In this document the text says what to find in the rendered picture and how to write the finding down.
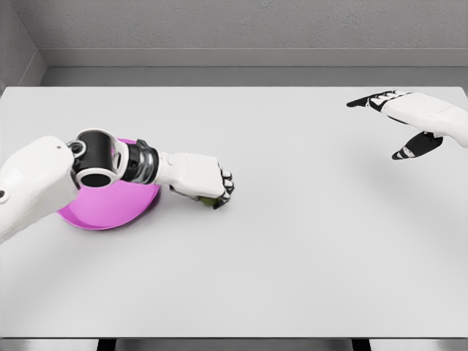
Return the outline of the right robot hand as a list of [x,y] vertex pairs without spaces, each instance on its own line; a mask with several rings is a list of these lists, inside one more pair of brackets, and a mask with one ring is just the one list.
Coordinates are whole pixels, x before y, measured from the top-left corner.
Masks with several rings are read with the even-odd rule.
[[419,134],[392,155],[393,160],[403,160],[418,158],[440,147],[443,138],[449,137],[445,135],[448,110],[458,106],[419,92],[393,90],[361,97],[348,102],[347,107],[371,108],[394,121],[419,129]]

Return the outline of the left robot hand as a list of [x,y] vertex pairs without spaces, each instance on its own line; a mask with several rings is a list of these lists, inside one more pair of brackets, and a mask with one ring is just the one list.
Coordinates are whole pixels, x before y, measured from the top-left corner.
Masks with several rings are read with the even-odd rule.
[[226,205],[235,188],[231,172],[223,170],[213,156],[174,154],[169,158],[171,168],[170,189],[184,197],[219,199],[219,207]]

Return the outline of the pink plate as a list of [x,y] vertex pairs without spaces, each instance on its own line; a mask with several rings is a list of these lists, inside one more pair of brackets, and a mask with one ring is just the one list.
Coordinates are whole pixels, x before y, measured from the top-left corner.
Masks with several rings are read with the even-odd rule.
[[91,129],[67,144],[78,197],[58,214],[85,230],[109,230],[141,216],[156,199],[156,151],[143,140],[118,139]]

